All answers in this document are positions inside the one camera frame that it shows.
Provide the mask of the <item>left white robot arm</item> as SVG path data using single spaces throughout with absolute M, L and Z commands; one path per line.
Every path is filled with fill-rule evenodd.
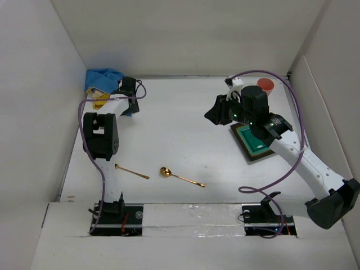
M 119 223 L 125 218 L 123 193 L 115 176 L 114 157 L 119 149 L 117 120 L 123 115 L 140 111 L 138 87 L 140 80 L 125 76 L 109 93 L 89 90 L 89 99 L 79 105 L 78 122 L 83 149 L 99 171 L 102 181 L 101 198 L 91 210 L 98 223 Z

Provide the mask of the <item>blue yellow printed cloth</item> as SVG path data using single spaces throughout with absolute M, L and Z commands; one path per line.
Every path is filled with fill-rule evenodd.
M 109 101 L 102 101 L 102 99 L 109 99 L 111 95 L 117 94 L 119 81 L 127 77 L 123 73 L 115 69 L 88 69 L 85 75 L 84 91 L 89 95 L 93 101 L 93 109 L 98 112 Z

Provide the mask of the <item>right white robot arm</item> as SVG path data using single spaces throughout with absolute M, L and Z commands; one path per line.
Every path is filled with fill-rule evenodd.
M 312 190 L 314 197 L 297 200 L 275 191 L 260 207 L 268 222 L 279 216 L 300 215 L 323 229 L 330 229 L 353 209 L 359 195 L 359 182 L 344 179 L 320 160 L 300 139 L 284 117 L 270 112 L 268 96 L 255 85 L 241 90 L 240 98 L 216 97 L 205 118 L 215 125 L 245 124 L 252 135 L 282 157 Z

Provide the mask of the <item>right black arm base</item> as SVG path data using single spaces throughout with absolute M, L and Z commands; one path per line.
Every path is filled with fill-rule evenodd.
M 242 213 L 238 220 L 244 224 L 245 236 L 269 238 L 279 233 L 280 236 L 297 236 L 293 217 L 283 217 L 271 208 L 271 199 L 267 196 L 258 203 L 241 205 Z

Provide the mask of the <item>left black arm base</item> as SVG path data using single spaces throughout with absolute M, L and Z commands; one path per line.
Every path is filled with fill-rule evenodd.
M 121 213 L 111 212 L 103 206 L 100 219 L 95 226 L 98 213 L 98 205 L 92 211 L 90 226 L 91 236 L 142 236 L 143 205 L 125 204 Z

